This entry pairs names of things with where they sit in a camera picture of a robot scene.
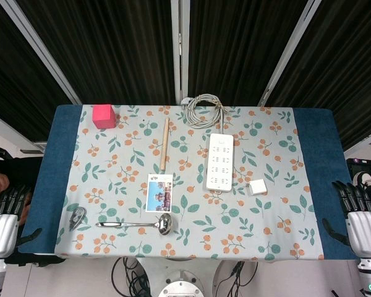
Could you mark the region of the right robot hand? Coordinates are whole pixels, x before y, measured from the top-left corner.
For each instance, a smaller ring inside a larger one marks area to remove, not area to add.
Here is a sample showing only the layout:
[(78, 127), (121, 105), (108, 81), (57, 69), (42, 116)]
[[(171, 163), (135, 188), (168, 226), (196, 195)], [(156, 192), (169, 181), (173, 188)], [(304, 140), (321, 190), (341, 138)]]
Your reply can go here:
[(360, 258), (371, 259), (371, 199), (362, 186), (333, 181), (342, 207), (347, 235), (336, 232), (326, 218), (323, 227), (335, 240), (351, 248)]

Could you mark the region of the building photo postcard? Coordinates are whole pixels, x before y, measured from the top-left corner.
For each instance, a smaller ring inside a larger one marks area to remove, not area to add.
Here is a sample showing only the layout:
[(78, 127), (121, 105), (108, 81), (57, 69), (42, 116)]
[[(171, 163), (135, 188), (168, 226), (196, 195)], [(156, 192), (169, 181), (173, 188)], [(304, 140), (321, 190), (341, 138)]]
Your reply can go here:
[(173, 176), (149, 174), (147, 182), (146, 212), (170, 213), (172, 207)]

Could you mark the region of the white power strip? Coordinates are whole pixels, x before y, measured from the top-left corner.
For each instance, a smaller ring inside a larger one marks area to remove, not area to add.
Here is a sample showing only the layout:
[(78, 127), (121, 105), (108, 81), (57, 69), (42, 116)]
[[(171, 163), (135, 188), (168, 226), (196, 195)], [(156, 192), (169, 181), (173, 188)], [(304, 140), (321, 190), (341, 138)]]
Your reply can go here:
[(211, 134), (208, 149), (206, 187), (212, 191), (232, 189), (234, 138), (227, 134)]

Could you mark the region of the seated person in black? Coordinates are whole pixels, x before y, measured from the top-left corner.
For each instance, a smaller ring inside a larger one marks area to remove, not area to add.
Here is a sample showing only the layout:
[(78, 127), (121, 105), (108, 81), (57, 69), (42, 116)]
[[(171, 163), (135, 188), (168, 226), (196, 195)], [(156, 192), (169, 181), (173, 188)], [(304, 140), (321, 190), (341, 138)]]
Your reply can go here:
[[(10, 160), (0, 160), (0, 193), (9, 186), (24, 184), (30, 188), (26, 195), (22, 214), (20, 216), (18, 235), (23, 232), (23, 227), (27, 221), (27, 216), (31, 207), (33, 190), (40, 170), (41, 157), (13, 158)], [(23, 254), (17, 248), (6, 258), (7, 264), (25, 266), (33, 264), (37, 267), (46, 267), (50, 264), (59, 264), (64, 262), (57, 256), (38, 256), (36, 254)]]

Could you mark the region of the small white square block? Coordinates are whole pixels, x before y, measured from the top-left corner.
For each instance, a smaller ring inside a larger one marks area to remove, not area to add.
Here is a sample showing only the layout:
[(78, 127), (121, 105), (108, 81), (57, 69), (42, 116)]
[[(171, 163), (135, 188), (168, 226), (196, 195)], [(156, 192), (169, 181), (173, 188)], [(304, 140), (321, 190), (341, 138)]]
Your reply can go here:
[(267, 192), (267, 187), (264, 179), (251, 180), (247, 183), (247, 188), (249, 194), (252, 196), (265, 194)]

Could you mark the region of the white black sneaker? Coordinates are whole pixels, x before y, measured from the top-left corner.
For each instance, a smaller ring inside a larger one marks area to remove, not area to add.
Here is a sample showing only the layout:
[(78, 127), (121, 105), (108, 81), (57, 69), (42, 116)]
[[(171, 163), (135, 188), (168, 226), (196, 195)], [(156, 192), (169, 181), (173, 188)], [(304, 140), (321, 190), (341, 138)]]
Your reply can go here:
[(353, 185), (360, 186), (371, 199), (371, 175), (366, 171), (360, 171), (353, 177)]

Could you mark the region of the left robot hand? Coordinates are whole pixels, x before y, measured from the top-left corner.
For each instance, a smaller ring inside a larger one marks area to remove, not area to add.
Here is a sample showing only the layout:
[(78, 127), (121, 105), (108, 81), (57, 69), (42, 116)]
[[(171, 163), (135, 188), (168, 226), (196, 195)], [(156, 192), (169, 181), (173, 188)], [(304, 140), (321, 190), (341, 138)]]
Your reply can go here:
[(37, 238), (42, 232), (37, 228), (32, 234), (18, 236), (20, 217), (30, 188), (18, 185), (0, 193), (0, 259), (9, 257), (13, 250)]

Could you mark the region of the red cube block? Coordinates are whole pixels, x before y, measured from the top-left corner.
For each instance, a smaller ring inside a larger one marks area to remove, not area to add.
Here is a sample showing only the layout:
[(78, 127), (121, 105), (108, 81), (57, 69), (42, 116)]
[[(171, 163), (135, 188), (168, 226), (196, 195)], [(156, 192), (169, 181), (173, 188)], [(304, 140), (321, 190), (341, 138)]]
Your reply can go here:
[(116, 114), (113, 107), (107, 105), (94, 105), (92, 121), (98, 129), (112, 129), (116, 127)]

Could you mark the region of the floral leaf tablecloth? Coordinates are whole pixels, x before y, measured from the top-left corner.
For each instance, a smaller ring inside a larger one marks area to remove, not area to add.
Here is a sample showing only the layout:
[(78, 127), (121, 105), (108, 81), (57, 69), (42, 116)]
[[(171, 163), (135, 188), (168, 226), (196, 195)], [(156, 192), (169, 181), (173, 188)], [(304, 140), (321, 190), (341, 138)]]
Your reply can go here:
[[(179, 106), (116, 106), (116, 127), (98, 129), (85, 105), (61, 212), (55, 253), (64, 257), (323, 259), (309, 179), (292, 109), (233, 106), (222, 124), (194, 129)], [(160, 170), (166, 118), (166, 169)], [(234, 138), (232, 189), (207, 189), (211, 134)], [(149, 174), (173, 176), (173, 227), (99, 228), (98, 222), (155, 223), (146, 212)], [(247, 183), (264, 179), (252, 196)], [(76, 207), (86, 216), (74, 231)]]

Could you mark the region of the blue table cover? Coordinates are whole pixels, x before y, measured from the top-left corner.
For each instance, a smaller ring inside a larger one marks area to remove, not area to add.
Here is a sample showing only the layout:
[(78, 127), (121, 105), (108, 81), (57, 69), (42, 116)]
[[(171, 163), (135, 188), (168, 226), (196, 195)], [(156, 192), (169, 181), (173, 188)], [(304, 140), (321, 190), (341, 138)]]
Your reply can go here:
[[(20, 247), (22, 253), (54, 252), (81, 114), (80, 105), (60, 105), (56, 109), (32, 207), (22, 234), (29, 235), (37, 228), (41, 228), (42, 232)], [(294, 108), (293, 114), (296, 124), (300, 126), (301, 149), (305, 154), (307, 177), (312, 187), (324, 258), (354, 260), (356, 256), (351, 248), (332, 238), (322, 223), (326, 218), (336, 231), (342, 233), (346, 230), (338, 194), (332, 183), (336, 180), (350, 182), (351, 177), (333, 113), (321, 108)]]

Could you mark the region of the black pleated curtain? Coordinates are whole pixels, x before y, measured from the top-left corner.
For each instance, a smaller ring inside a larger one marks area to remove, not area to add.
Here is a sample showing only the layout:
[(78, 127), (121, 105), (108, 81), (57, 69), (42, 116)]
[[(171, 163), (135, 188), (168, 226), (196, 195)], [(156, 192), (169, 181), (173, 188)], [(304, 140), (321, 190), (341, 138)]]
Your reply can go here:
[(188, 95), (257, 106), (308, 0), (191, 0)]
[(174, 105), (170, 0), (17, 0), (84, 104)]
[(322, 0), (268, 97), (332, 111), (343, 149), (371, 135), (371, 0)]
[(0, 5), (0, 119), (32, 142), (48, 139), (69, 100)]

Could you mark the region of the silver robot torso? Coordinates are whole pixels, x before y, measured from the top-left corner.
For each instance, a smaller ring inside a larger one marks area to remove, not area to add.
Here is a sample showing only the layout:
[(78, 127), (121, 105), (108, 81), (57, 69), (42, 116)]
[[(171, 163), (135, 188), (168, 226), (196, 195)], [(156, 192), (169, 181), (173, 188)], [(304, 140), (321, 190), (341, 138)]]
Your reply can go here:
[(164, 287), (158, 297), (205, 297), (201, 281), (195, 274), (177, 270), (164, 278)]

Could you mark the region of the grey metal frame post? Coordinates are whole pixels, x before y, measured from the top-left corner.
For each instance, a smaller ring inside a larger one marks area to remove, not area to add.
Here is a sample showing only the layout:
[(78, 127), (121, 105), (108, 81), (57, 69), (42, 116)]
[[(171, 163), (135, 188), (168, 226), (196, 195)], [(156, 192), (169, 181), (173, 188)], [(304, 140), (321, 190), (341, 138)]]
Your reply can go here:
[(53, 58), (52, 54), (47, 49), (43, 40), (40, 38), (33, 25), (30, 23), (27, 16), (18, 5), (17, 1), (0, 0), (0, 5), (26, 39), (28, 44), (32, 47), (32, 50), (34, 50), (40, 61), (44, 64), (45, 68), (51, 74), (61, 90), (65, 93), (69, 101), (74, 105), (82, 105), (82, 101)]
[(267, 103), (321, 3), (322, 0), (307, 1), (257, 106), (263, 107)]
[(176, 104), (189, 94), (190, 0), (171, 0), (174, 90)]

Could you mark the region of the wooden stick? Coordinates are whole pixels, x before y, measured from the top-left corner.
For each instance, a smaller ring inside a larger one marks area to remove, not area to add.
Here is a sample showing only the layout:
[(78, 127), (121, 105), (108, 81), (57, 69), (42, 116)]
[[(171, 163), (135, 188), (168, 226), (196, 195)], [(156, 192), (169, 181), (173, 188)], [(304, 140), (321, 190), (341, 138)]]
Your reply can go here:
[(166, 118), (165, 124), (164, 124), (164, 132), (163, 132), (163, 143), (162, 143), (162, 147), (161, 147), (161, 160), (160, 160), (160, 170), (161, 171), (164, 171), (166, 169), (168, 136), (169, 136), (169, 118)]

